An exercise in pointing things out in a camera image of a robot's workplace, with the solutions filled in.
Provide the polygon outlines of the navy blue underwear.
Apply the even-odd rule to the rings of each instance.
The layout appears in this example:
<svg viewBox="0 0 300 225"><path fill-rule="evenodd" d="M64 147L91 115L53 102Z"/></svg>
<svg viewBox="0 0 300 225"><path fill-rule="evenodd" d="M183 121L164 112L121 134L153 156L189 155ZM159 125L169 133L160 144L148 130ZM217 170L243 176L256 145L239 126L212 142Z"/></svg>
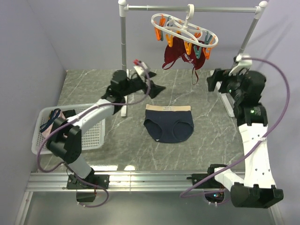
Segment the navy blue underwear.
<svg viewBox="0 0 300 225"><path fill-rule="evenodd" d="M157 106L147 104L143 125L156 142L184 142L194 132L191 106Z"/></svg>

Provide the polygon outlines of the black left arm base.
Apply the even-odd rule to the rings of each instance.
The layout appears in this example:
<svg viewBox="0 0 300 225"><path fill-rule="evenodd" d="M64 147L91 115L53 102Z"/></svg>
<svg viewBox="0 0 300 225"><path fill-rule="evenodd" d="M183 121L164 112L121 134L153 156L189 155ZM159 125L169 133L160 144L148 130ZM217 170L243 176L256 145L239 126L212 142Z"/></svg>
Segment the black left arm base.
<svg viewBox="0 0 300 225"><path fill-rule="evenodd" d="M105 204L109 199L108 187L110 176L108 174L89 175L87 178L79 178L74 174L68 176L66 189L76 191L76 200L79 204L93 203L98 195L98 190L103 190L106 194L104 201L100 204Z"/></svg>

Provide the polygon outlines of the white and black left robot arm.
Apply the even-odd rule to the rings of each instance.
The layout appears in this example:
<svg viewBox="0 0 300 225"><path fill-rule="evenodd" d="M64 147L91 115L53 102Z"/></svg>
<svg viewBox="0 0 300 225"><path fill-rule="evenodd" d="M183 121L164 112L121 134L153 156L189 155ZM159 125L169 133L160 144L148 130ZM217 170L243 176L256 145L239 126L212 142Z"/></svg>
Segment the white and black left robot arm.
<svg viewBox="0 0 300 225"><path fill-rule="evenodd" d="M113 73L105 94L94 105L73 117L54 120L46 147L77 175L78 183L83 188L92 187L95 177L94 170L81 155L82 136L94 125L127 105L127 95L141 90L145 96L155 98L164 91L165 86L156 85L151 80L153 75L156 74L149 72L145 78L139 75L128 78L124 70L117 70Z"/></svg>

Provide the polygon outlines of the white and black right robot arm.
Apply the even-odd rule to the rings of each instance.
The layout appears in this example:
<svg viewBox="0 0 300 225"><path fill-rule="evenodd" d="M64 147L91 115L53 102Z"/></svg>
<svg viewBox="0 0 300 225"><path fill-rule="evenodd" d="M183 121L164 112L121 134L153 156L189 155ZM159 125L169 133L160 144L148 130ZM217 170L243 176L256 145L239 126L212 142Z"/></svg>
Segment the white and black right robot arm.
<svg viewBox="0 0 300 225"><path fill-rule="evenodd" d="M207 183L212 187L222 184L230 191L235 207L269 208L283 200L284 192L273 179L267 139L268 118L260 103L266 77L257 72L241 69L236 75L229 70L215 69L207 78L208 90L213 91L218 82L219 92L234 99L233 112L242 138L245 159L245 177L242 179L224 166L211 165Z"/></svg>

